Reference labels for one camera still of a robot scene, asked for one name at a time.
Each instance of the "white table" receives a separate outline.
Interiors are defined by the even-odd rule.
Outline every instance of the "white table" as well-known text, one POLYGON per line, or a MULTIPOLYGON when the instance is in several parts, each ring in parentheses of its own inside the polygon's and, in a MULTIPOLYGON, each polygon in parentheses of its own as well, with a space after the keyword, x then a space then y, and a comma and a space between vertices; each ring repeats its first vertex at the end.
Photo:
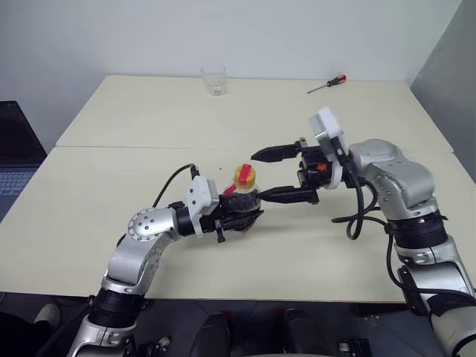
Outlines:
MULTIPOLYGON (((151 205, 175 168, 196 162, 223 188, 250 150, 57 147, 0 224, 0 285, 9 292, 96 293, 130 217, 151 205)), ((475 184, 450 153, 406 153, 435 176, 440 209, 476 281, 475 184)), ((261 188, 297 184, 298 160, 257 164, 261 188)), ((162 204, 181 199, 190 176, 162 204)), ((366 223, 351 242, 334 216, 356 210, 352 190, 320 190, 321 203, 263 203, 246 234, 188 237, 164 253, 150 298, 402 301, 385 270, 387 238, 366 223)))
POLYGON ((229 80, 210 97, 200 78, 109 76, 58 146, 243 149, 291 144, 329 106, 348 144, 389 140, 415 152, 452 152, 403 82, 353 82, 306 92, 323 81, 229 80))

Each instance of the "person's foot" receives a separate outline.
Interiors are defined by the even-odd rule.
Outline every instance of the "person's foot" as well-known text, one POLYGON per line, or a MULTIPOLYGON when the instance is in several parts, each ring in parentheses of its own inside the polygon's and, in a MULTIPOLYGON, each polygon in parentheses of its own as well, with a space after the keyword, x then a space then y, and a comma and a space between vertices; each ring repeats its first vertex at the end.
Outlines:
POLYGON ((34 323, 46 321, 50 324, 51 329, 56 330, 60 325, 61 311, 54 303, 48 303, 42 307, 35 318, 34 323))

